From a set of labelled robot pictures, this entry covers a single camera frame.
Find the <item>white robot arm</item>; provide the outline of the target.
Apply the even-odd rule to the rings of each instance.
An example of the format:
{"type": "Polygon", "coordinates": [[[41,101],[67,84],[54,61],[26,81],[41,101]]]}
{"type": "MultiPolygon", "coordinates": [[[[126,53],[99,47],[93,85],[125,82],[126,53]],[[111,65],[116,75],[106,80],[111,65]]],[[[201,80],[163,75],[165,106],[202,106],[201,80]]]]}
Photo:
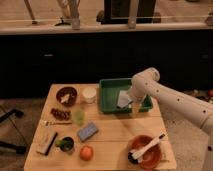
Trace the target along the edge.
{"type": "Polygon", "coordinates": [[[135,74],[128,90],[131,99],[141,101],[146,95],[152,96],[203,130],[209,139],[202,171],[213,171],[213,104],[163,86],[158,83],[159,79],[160,73],[155,68],[135,74]]]}

